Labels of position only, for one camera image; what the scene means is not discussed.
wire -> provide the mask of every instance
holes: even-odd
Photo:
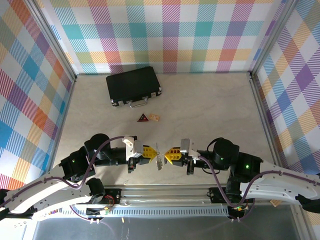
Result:
[[[74,208],[73,208],[71,205],[70,205],[69,207],[70,207],[71,211],[72,211],[75,215],[77,215],[79,218],[81,218],[81,219],[83,219],[83,220],[85,220],[85,221],[87,221],[87,222],[91,222],[88,218],[86,218],[86,217],[81,216],[80,214],[78,214],[78,213],[76,212],[76,210],[74,210]]]
[[[114,199],[114,197],[113,197],[113,196],[111,196],[111,195],[106,195],[106,196],[105,196],[105,198],[112,199],[112,201],[113,201],[113,205],[112,205],[112,207],[115,205],[116,201],[115,201],[115,199]]]
[[[249,211],[246,213],[246,210],[244,211],[244,215],[242,217],[239,217],[239,220],[243,220],[243,219],[246,219],[253,211],[254,207],[255,207],[255,203],[256,203],[256,199],[254,198],[253,199],[253,202],[252,202],[252,205],[249,209]],[[234,217],[232,215],[229,215],[231,218],[233,219],[238,219],[237,217]]]
[[[72,184],[72,183],[68,182],[67,180],[64,180],[62,177],[58,177],[58,176],[52,176],[52,177],[44,178],[43,181],[42,181],[42,180],[37,181],[37,182],[35,182],[35,183],[33,183],[33,184],[31,184],[31,185],[29,185],[29,186],[26,186],[25,188],[21,189],[21,190],[18,191],[16,194],[12,195],[12,198],[9,198],[8,200],[6,200],[6,201],[3,202],[2,204],[0,204],[0,209],[1,209],[3,206],[5,206],[6,204],[14,201],[16,197],[18,197],[20,194],[24,193],[24,192],[27,191],[28,189],[31,189],[31,188],[33,188],[34,186],[37,186],[37,185],[39,185],[39,184],[46,183],[47,181],[50,181],[50,180],[57,180],[57,181],[63,182],[63,183],[65,183],[65,184],[67,184],[67,185],[68,185],[70,188],[72,188],[72,189],[76,189],[76,190],[80,189],[80,188],[85,184],[86,179],[87,179],[87,177],[89,176],[90,169],[92,168],[92,166],[93,166],[93,164],[94,164],[94,162],[95,162],[95,160],[96,160],[96,158],[97,158],[97,155],[98,155],[98,153],[101,151],[101,149],[102,149],[105,145],[107,145],[108,143],[110,143],[111,141],[117,140],[117,139],[122,139],[122,138],[124,138],[124,136],[116,136],[116,137],[110,138],[110,139],[106,140],[104,143],[102,143],[102,144],[98,147],[98,149],[97,149],[97,150],[95,151],[95,153],[93,154],[93,157],[92,157],[92,159],[91,159],[91,161],[90,161],[90,163],[89,163],[89,166],[87,167],[87,169],[86,169],[86,171],[85,171],[85,174],[84,174],[84,176],[83,176],[83,179],[82,179],[80,185],[77,184],[77,183]]]
[[[212,144],[214,144],[216,141],[218,141],[219,139],[222,139],[222,137],[218,137],[218,138],[212,140],[212,141],[209,143],[209,145],[206,147],[206,151],[209,152],[209,147],[210,147]]]
[[[249,192],[249,189],[250,189],[250,187],[252,186],[252,184],[253,184],[258,178],[260,178],[260,177],[262,177],[263,175],[266,175],[266,174],[285,175],[285,176],[293,177],[293,178],[295,178],[295,179],[300,179],[300,180],[302,180],[302,181],[305,181],[305,182],[308,182],[308,183],[311,183],[311,184],[320,186],[320,182],[316,182],[316,181],[314,181],[314,180],[310,180],[310,179],[305,178],[305,177],[302,177],[302,176],[297,176],[297,175],[294,175],[294,174],[292,174],[292,173],[282,172],[282,171],[275,171],[275,170],[263,171],[263,172],[257,174],[255,177],[253,177],[253,178],[251,179],[251,181],[249,182],[248,186],[246,187],[246,189],[245,189],[245,191],[244,191],[243,197],[241,198],[240,202],[234,204],[234,203],[230,202],[230,200],[229,200],[228,197],[226,196],[224,190],[222,189],[222,186],[221,186],[221,184],[220,184],[220,182],[219,182],[219,180],[218,180],[218,178],[217,178],[217,175],[216,175],[216,173],[215,173],[215,170],[214,170],[214,168],[212,167],[212,165],[210,164],[209,160],[206,159],[206,158],[203,157],[203,156],[200,156],[199,159],[202,160],[202,161],[204,161],[204,162],[209,166],[209,168],[210,168],[210,170],[211,170],[211,172],[212,172],[212,175],[213,175],[213,177],[214,177],[214,180],[216,181],[216,184],[217,184],[217,186],[218,186],[218,189],[219,189],[219,191],[220,191],[223,199],[225,200],[225,202],[226,202],[229,206],[231,206],[231,207],[233,207],[233,208],[237,208],[238,206],[242,205],[242,204],[245,202],[246,197],[247,197],[248,192]]]
[[[204,170],[204,168],[202,168],[202,171],[204,171],[206,174],[212,175],[211,172],[208,172],[208,171]]]

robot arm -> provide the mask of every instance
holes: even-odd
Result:
[[[213,151],[208,150],[215,143]],[[196,150],[189,139],[182,139],[180,147],[171,148],[164,156],[172,165],[187,166],[186,174],[192,175],[195,168],[213,170],[230,169],[224,190],[229,203],[244,199],[281,200],[302,205],[306,211],[320,213],[320,178],[276,166],[257,156],[239,152],[238,145],[222,137],[213,140],[207,150]],[[214,200],[223,200],[220,189],[211,189]]]
[[[107,143],[99,150],[109,141],[107,135],[96,134],[45,175],[15,190],[1,189],[0,220],[12,214],[40,216],[43,210],[48,212],[61,205],[99,202],[106,193],[101,180],[94,178],[95,166],[89,160],[95,156],[96,166],[127,165],[131,173],[136,164],[149,163],[156,155],[153,148],[142,145],[136,136],[122,138],[126,147],[111,148]]]

black bracket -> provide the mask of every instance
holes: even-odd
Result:
[[[195,162],[192,158],[188,159],[187,166],[186,166],[186,174],[188,176],[193,175],[194,171],[195,171]]]
[[[130,174],[137,167],[137,159],[135,157],[130,157],[127,164],[128,164],[128,174]]]
[[[225,204],[226,203],[226,201],[222,197],[218,187],[210,187],[209,191],[206,193],[206,195],[207,195],[207,197],[210,198],[210,202],[212,204]],[[247,201],[248,201],[248,203],[253,203],[254,199],[250,198],[250,199],[247,199]]]

metal frame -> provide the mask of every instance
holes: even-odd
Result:
[[[88,215],[88,217],[227,217],[226,203],[211,203],[207,196],[209,188],[216,184],[167,184],[167,185],[116,185],[105,189],[121,189],[119,205],[112,207],[108,215]],[[256,205],[270,205],[268,200],[257,199]],[[105,204],[80,203],[74,206],[80,215],[86,215],[87,208],[103,209]],[[76,218],[69,207],[63,207],[61,214],[47,218]]]
[[[262,127],[263,127],[263,131],[264,134],[266,136],[266,140],[268,142],[269,148],[270,148],[270,152],[272,155],[272,159],[273,159],[273,163],[279,167],[283,167],[282,162],[280,160],[280,156],[279,153],[277,151],[277,145],[275,142],[275,139],[273,138],[272,132],[271,132],[271,128],[270,125],[268,123],[268,118],[267,118],[267,114],[266,111],[264,109],[264,105],[262,103],[262,99],[259,95],[259,90],[256,84],[256,78],[254,76],[250,76],[250,74],[248,73],[248,82],[249,85],[251,87],[252,90],[252,94],[253,94],[253,98],[260,116],[260,120],[262,123]]]
[[[77,74],[74,71],[73,67],[71,66],[65,52],[63,51],[62,47],[60,46],[54,32],[52,31],[49,23],[47,22],[43,12],[41,11],[38,3],[36,0],[24,0],[25,4],[29,8],[31,14],[33,15],[35,21],[39,25],[41,32],[47,39],[48,43],[52,47],[54,54],[57,56],[58,60],[64,66],[66,73],[70,79],[73,79],[75,82],[77,79]]]
[[[303,240],[315,240],[316,235],[313,230],[308,216],[305,214],[304,210],[299,205],[291,205],[291,211],[293,214],[293,219],[298,230],[298,234]]]
[[[259,69],[261,68],[262,64],[264,64],[265,60],[267,59],[268,54],[270,53],[272,47],[274,46],[275,42],[278,40],[279,35],[281,34],[282,30],[284,29],[291,13],[295,9],[296,5],[298,4],[299,0],[287,0],[282,10],[282,13],[279,16],[279,19],[276,21],[270,36],[268,37],[265,46],[259,55],[258,59],[253,66],[252,74],[255,75],[258,73]]]
[[[65,123],[66,123],[66,119],[67,119],[67,115],[68,115],[68,111],[69,111],[69,107],[70,107],[70,103],[71,103],[71,98],[72,98],[72,96],[74,94],[74,89],[75,89],[76,82],[77,81],[74,81],[72,83],[72,86],[71,86],[70,96],[69,96],[68,102],[66,104],[66,108],[65,108],[65,111],[64,111],[64,114],[63,114],[61,126],[60,126],[60,128],[58,130],[56,139],[54,141],[51,157],[50,157],[50,159],[48,161],[48,164],[47,164],[47,166],[45,168],[45,172],[46,173],[53,168],[53,165],[54,165],[54,162],[55,162],[55,158],[56,158],[56,155],[57,155],[60,139],[61,139],[61,136],[62,136],[62,130],[64,129],[64,126],[65,126]]]

colorful checkered fabric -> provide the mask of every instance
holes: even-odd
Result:
[[[248,71],[280,0],[38,0],[78,73]]]
[[[320,2],[300,0],[258,73],[285,167],[320,173]]]
[[[274,16],[273,16],[273,19],[267,29],[267,31],[265,32],[264,36],[263,36],[263,39],[259,45],[259,48],[258,50],[256,51],[255,55],[254,55],[254,58],[253,58],[253,61],[251,62],[251,65],[250,65],[250,68],[249,70],[252,71],[256,62],[257,62],[257,59],[259,58],[259,56],[261,55],[262,53],[262,50],[265,48],[266,46],[266,43],[267,43],[267,40],[269,39],[269,36],[272,32],[272,30],[274,29],[274,26],[278,20],[278,18],[280,17],[281,13],[283,12],[283,9],[284,9],[284,6],[286,4],[287,0],[281,0],[281,3],[278,7],[278,9],[276,10]]]
[[[44,173],[71,86],[23,0],[0,1],[0,189]]]

